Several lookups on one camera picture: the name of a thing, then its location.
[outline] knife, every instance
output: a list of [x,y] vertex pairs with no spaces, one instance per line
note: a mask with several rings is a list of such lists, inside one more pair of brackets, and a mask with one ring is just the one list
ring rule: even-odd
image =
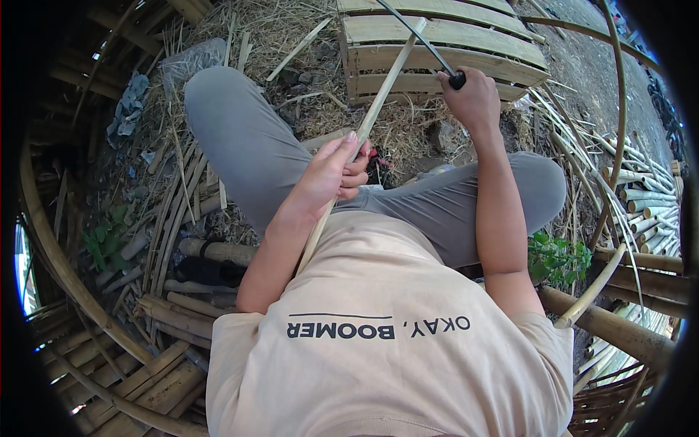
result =
[[437,53],[437,50],[434,48],[434,46],[432,44],[430,44],[430,42],[427,41],[420,34],[420,32],[413,29],[413,27],[410,24],[408,24],[407,21],[405,21],[405,18],[400,13],[398,13],[397,10],[395,10],[391,6],[387,5],[384,0],[376,0],[376,1],[381,6],[386,8],[391,14],[393,14],[394,17],[398,18],[398,21],[403,23],[403,26],[407,27],[408,30],[410,30],[412,32],[412,34],[415,35],[415,37],[417,39],[419,39],[425,45],[425,47],[427,47],[427,50],[429,50],[430,53],[432,53],[432,55],[434,55],[434,57],[437,58],[437,60],[440,62],[440,64],[442,64],[442,66],[445,68],[445,70],[447,70],[447,73],[449,74],[449,85],[451,85],[452,88],[458,90],[458,89],[461,89],[461,87],[463,87],[464,84],[466,84],[466,75],[463,74],[463,71],[454,72],[454,70],[452,70],[452,68],[449,66],[449,64],[447,64],[447,62],[444,60],[444,58],[442,58],[442,56],[439,53]]

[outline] black line on shirt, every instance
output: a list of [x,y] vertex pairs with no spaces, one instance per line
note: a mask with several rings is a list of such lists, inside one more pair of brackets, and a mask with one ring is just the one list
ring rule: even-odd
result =
[[306,315],[334,315],[336,317],[356,317],[358,319],[392,319],[392,315],[353,315],[353,314],[333,314],[333,313],[303,313],[303,314],[289,314],[289,317],[303,317]]

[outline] black knife handle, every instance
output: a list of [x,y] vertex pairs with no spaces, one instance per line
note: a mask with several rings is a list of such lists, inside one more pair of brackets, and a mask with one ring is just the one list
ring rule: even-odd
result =
[[465,84],[466,75],[463,74],[463,71],[457,71],[455,76],[449,77],[449,85],[451,85],[456,91],[459,91]]

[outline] knee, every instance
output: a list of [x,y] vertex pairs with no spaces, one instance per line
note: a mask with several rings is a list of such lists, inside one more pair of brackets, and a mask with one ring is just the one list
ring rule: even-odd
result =
[[538,216],[551,221],[563,209],[566,196],[563,169],[553,160],[529,152],[515,154],[513,171],[522,205],[534,206]]
[[221,93],[238,93],[249,86],[248,79],[238,70],[225,66],[204,69],[187,81],[185,105],[208,101]]

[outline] person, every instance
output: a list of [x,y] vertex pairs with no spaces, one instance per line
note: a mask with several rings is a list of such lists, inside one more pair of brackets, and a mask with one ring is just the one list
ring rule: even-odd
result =
[[[370,143],[306,151],[241,73],[186,85],[189,127],[262,238],[213,325],[212,436],[559,436],[572,416],[572,329],[545,317],[527,235],[563,207],[563,172],[508,155],[495,82],[438,79],[478,161],[360,188]],[[341,198],[294,277],[325,205]],[[480,262],[485,288],[453,268]]]

